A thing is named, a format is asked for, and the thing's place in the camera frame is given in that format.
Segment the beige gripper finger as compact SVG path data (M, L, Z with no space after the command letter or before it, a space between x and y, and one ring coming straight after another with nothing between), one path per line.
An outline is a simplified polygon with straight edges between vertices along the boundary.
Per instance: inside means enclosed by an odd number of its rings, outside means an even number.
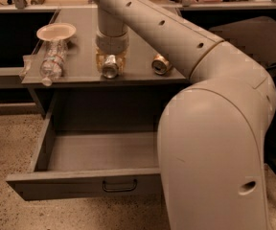
M99 72L102 72L104 64L104 53L101 50L96 51L96 65Z
M118 65L118 72L120 74L123 74L124 69L126 67L126 57L125 56L117 56L117 65Z

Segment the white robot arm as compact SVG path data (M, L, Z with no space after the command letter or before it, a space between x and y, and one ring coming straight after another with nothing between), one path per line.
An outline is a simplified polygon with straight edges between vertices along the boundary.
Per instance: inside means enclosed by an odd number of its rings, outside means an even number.
M229 42L148 0L93 1L190 82L157 131L171 230L272 230L264 169L272 77Z

